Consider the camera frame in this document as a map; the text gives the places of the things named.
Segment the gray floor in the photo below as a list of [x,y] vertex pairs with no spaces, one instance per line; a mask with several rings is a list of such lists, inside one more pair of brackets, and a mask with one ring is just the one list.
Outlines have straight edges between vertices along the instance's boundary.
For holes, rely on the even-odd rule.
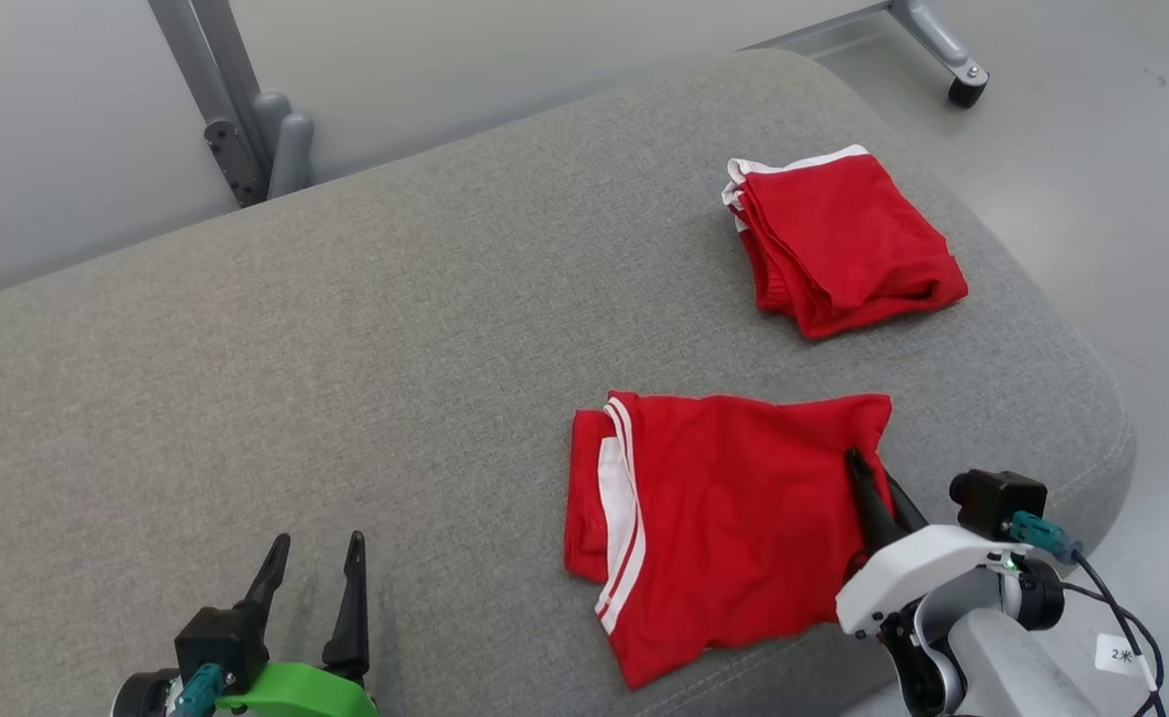
[[[991,73],[975,109],[885,14],[790,43],[850,83],[1099,346],[1139,426],[1139,471],[1094,566],[1165,650],[1169,712],[1169,0],[936,0]],[[1140,682],[1095,671],[1109,613],[1068,600],[1045,647],[1102,713]],[[890,689],[856,717],[904,713]]]

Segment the white label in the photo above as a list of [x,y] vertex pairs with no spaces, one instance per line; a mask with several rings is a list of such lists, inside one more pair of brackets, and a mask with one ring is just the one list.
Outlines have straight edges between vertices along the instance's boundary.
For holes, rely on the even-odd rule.
[[1129,647],[1129,640],[1120,635],[1099,635],[1099,651],[1093,656],[1093,666],[1104,673],[1116,673],[1130,677],[1143,676],[1140,659]]

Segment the gray couch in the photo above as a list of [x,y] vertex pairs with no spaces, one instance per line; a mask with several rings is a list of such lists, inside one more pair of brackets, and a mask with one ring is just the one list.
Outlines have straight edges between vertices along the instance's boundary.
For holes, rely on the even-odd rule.
[[[811,344],[756,310],[718,192],[727,158],[851,143],[970,297]],[[105,713],[281,531],[267,641],[317,662],[353,528],[385,713],[833,713],[887,681],[824,626],[625,689],[561,565],[572,413],[608,389],[888,393],[884,462],[933,519],[955,473],[1014,469],[1091,545],[1134,460],[978,219],[817,64],[738,54],[0,291],[0,716]]]

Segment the red cloth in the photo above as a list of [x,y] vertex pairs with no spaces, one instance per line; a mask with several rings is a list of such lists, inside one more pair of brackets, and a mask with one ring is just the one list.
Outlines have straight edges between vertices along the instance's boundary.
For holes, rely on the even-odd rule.
[[845,475],[857,448],[890,506],[877,442],[890,397],[773,406],[613,392],[572,427],[565,560],[639,688],[706,648],[837,621],[863,550]]
[[947,241],[863,146],[788,167],[731,159],[734,212],[756,304],[823,338],[968,291]]

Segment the white trim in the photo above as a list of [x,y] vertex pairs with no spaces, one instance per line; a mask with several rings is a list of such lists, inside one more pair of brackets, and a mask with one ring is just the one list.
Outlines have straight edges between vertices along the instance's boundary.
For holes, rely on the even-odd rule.
[[821,164],[836,163],[837,159],[858,158],[858,156],[863,154],[869,154],[867,150],[865,150],[862,144],[852,144],[848,146],[848,149],[833,151],[831,154],[821,154],[817,156],[817,158],[797,159],[795,163],[787,164],[783,167],[772,167],[769,164],[752,163],[752,160],[748,159],[727,160],[726,173],[731,175],[731,182],[727,184],[726,189],[722,191],[722,205],[726,205],[727,207],[735,207],[736,209],[743,208],[742,205],[740,205],[739,197],[743,193],[743,180],[749,175],[749,173],[756,172],[759,175],[776,175],[776,173],[780,172],[807,170],[821,166]]
[[[648,557],[648,531],[642,524],[642,501],[638,499],[638,482],[636,482],[634,471],[634,420],[620,399],[608,400],[603,412],[607,412],[607,415],[611,418],[611,422],[615,423],[615,435],[621,440],[625,473],[628,473],[630,490],[634,491],[635,516],[634,530],[622,542],[621,550],[617,551],[616,564],[608,566],[607,585],[602,587],[602,594],[599,595],[597,605],[594,607],[594,612],[599,613],[602,621],[602,629],[607,630],[607,634],[611,634],[611,630],[615,629],[615,622],[621,616],[621,611],[624,609],[624,604],[628,602],[629,595],[634,592],[635,582],[638,581],[642,563]],[[610,553],[610,545],[608,545],[608,554]]]
[[603,437],[597,453],[597,491],[602,496],[602,513],[607,516],[607,568],[621,567],[621,545],[634,533],[634,489],[624,467],[624,450],[616,436]]

